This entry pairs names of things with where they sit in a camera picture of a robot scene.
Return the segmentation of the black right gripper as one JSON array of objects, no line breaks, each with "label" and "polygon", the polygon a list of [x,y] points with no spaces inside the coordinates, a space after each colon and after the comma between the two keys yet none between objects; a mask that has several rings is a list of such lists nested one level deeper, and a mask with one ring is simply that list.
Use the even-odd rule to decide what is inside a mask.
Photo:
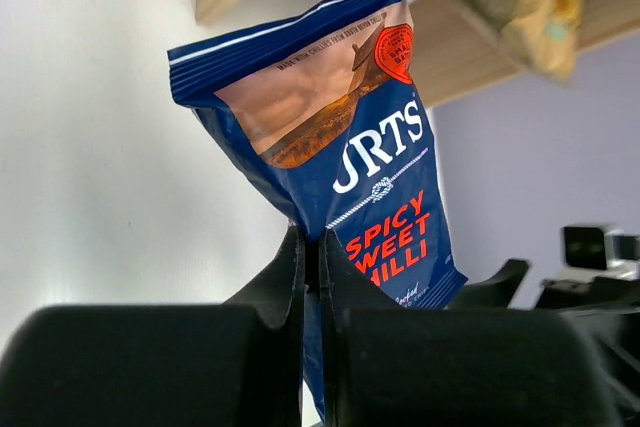
[{"label": "black right gripper", "polygon": [[[465,285],[447,308],[507,308],[529,269],[526,260],[508,259],[490,278]],[[589,282],[545,280],[535,307],[562,313],[591,338],[620,415],[637,417],[639,282],[601,276]]]}]

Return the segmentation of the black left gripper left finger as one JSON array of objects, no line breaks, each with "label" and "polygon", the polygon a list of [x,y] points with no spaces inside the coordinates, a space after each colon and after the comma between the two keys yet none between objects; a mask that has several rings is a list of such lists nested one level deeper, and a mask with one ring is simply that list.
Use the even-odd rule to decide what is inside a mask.
[{"label": "black left gripper left finger", "polygon": [[297,426],[305,239],[222,304],[55,305],[1,359],[5,426]]}]

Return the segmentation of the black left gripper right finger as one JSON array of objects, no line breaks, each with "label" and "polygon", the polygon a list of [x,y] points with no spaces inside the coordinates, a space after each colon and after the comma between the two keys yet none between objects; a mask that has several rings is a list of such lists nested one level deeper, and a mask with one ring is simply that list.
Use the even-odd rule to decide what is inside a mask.
[{"label": "black left gripper right finger", "polygon": [[588,331],[572,311],[400,307],[319,244],[329,426],[619,426]]}]

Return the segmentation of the blue spicy sweet chilli bag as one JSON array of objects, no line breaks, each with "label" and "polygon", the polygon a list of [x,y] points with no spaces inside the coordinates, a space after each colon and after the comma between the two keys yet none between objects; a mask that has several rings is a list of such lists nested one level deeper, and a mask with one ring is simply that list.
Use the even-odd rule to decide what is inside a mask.
[{"label": "blue spicy sweet chilli bag", "polygon": [[323,0],[171,49],[174,102],[289,219],[214,310],[224,423],[451,426],[453,260],[407,0]]}]

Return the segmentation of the large kettle cooked chips bag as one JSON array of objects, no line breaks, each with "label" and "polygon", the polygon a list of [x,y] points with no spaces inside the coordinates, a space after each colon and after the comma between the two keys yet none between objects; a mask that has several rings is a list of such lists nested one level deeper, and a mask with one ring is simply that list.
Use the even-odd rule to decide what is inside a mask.
[{"label": "large kettle cooked chips bag", "polygon": [[584,8],[585,0],[515,0],[501,34],[531,70],[566,82],[576,66]]}]

